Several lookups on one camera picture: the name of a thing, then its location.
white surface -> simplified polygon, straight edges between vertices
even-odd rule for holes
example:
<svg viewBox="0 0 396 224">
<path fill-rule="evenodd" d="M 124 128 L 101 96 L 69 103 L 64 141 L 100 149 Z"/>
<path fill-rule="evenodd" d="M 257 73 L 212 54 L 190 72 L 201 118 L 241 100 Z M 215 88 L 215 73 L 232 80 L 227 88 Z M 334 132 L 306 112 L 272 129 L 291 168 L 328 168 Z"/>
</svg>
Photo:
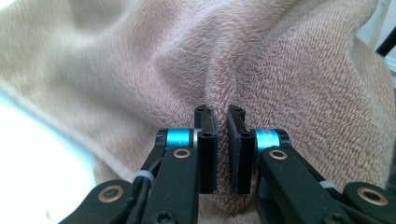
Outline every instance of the white surface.
<svg viewBox="0 0 396 224">
<path fill-rule="evenodd" d="M 389 8 L 387 11 L 387 15 L 384 20 L 384 24 L 382 25 L 381 32 L 379 33 L 378 42 L 376 43 L 375 49 L 379 47 L 382 42 L 384 42 L 385 38 L 390 34 L 393 28 L 396 26 L 396 0 L 390 0 Z M 396 48 L 390 51 L 387 55 L 387 58 L 396 61 Z"/>
<path fill-rule="evenodd" d="M 375 38 L 374 31 L 378 24 L 381 22 L 381 14 L 384 13 L 384 10 L 386 11 L 386 9 L 384 8 L 384 2 L 386 1 L 388 0 L 380 0 L 377 2 L 376 10 L 373 16 L 356 33 L 356 37 L 359 38 L 367 46 L 370 46 L 372 38 Z"/>
<path fill-rule="evenodd" d="M 0 223 L 57 223 L 94 187 L 92 155 L 2 93 L 0 139 Z"/>
<path fill-rule="evenodd" d="M 0 0 L 0 10 L 11 5 L 15 0 Z"/>
</svg>

blue ring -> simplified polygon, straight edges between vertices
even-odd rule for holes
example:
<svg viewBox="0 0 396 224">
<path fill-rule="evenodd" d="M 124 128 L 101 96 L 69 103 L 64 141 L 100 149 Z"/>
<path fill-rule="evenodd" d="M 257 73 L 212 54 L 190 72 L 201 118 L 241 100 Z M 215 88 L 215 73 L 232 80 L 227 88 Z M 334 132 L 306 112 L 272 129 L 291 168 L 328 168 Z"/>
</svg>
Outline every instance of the blue ring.
<svg viewBox="0 0 396 224">
<path fill-rule="evenodd" d="M 168 129 L 166 149 L 169 147 L 188 147 L 190 144 L 190 129 Z"/>
<path fill-rule="evenodd" d="M 279 135 L 275 129 L 255 129 L 257 141 L 257 160 L 259 164 L 260 155 L 268 147 L 280 147 Z"/>
</svg>

towel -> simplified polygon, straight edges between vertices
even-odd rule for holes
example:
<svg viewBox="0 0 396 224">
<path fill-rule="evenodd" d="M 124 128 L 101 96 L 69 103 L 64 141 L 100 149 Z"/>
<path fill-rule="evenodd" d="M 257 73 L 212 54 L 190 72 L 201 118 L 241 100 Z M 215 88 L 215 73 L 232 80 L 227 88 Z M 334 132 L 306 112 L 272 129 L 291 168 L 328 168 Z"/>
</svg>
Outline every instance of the towel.
<svg viewBox="0 0 396 224">
<path fill-rule="evenodd" d="M 130 180 L 160 128 L 219 123 L 218 191 L 200 223 L 259 223 L 231 195 L 228 105 L 280 128 L 323 176 L 385 187 L 396 136 L 384 60 L 356 37 L 372 0 L 17 0 L 0 10 L 0 89 Z M 251 183 L 252 192 L 256 178 Z"/>
</svg>

brass screw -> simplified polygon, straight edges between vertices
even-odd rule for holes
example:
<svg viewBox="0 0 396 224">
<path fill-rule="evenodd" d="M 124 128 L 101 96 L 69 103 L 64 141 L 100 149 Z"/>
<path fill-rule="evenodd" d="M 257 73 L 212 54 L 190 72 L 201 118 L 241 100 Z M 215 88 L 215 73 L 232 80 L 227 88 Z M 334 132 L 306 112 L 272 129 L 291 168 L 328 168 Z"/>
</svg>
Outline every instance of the brass screw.
<svg viewBox="0 0 396 224">
<path fill-rule="evenodd" d="M 123 188 L 119 185 L 109 186 L 102 189 L 99 193 L 99 201 L 102 203 L 112 203 L 119 199 L 123 194 Z"/>
<path fill-rule="evenodd" d="M 270 156 L 277 159 L 277 160 L 285 160 L 288 157 L 288 154 L 281 150 L 271 150 Z"/>
<path fill-rule="evenodd" d="M 190 155 L 191 155 L 191 152 L 185 148 L 181 148 L 181 149 L 174 151 L 174 157 L 179 158 L 179 159 L 188 158 Z"/>
<path fill-rule="evenodd" d="M 358 195 L 363 198 L 364 201 L 378 206 L 385 206 L 389 203 L 387 197 L 374 189 L 359 188 Z"/>
</svg>

terry cloth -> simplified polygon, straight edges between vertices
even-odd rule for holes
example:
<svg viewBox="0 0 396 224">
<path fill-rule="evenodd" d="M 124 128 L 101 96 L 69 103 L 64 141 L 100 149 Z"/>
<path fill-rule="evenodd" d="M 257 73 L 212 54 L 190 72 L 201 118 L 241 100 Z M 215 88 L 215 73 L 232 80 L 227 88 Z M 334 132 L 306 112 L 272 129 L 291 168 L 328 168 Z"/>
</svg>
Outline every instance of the terry cloth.
<svg viewBox="0 0 396 224">
<path fill-rule="evenodd" d="M 396 135 L 384 60 L 354 37 L 372 0 L 18 0 L 0 11 L 0 89 L 129 180 L 160 128 L 219 121 L 218 192 L 200 223 L 258 223 L 229 194 L 226 112 L 280 128 L 342 189 L 385 187 Z M 256 186 L 255 179 L 251 189 Z"/>
</svg>

